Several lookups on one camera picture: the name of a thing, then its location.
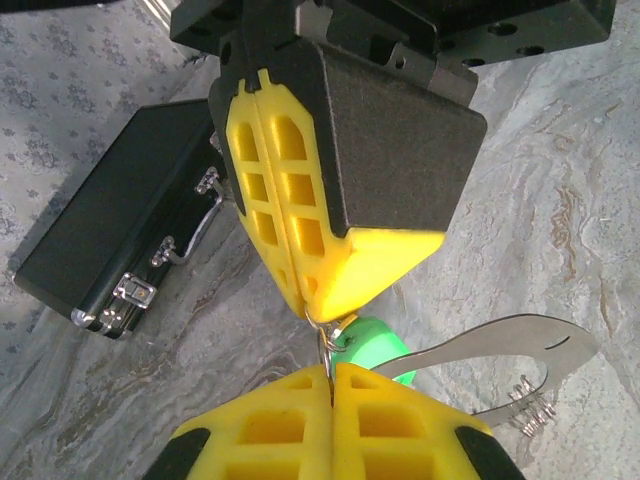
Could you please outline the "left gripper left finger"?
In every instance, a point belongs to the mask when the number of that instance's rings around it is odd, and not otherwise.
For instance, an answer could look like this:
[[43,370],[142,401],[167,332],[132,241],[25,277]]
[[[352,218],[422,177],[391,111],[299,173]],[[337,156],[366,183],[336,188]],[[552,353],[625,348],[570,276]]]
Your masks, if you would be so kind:
[[142,480],[330,480],[332,409],[320,365],[178,427]]

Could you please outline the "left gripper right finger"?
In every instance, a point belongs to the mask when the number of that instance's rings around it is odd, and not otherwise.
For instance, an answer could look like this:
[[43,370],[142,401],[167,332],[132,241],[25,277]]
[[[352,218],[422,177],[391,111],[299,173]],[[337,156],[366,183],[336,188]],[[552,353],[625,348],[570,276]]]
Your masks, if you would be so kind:
[[482,420],[340,363],[332,480],[523,480],[523,473]]

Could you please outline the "silver metal keychain with rings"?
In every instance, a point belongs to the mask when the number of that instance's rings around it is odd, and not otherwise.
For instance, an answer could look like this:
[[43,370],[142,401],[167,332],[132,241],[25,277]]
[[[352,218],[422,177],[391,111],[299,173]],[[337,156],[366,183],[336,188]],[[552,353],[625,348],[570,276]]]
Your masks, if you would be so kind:
[[522,375],[509,392],[509,403],[474,414],[492,428],[507,423],[532,438],[556,416],[545,393],[598,351],[595,337],[576,324],[545,315],[517,314],[476,326],[434,347],[389,359],[373,366],[372,371],[394,379],[411,371],[481,357],[532,358],[546,368],[539,386]]

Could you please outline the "black case with metal clasps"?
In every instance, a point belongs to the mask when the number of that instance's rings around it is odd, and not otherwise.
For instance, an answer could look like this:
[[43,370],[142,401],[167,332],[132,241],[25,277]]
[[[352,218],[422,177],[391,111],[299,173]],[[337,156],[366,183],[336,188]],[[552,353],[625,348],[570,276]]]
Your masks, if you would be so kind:
[[224,198],[209,104],[140,108],[26,256],[15,284],[77,327],[135,329]]

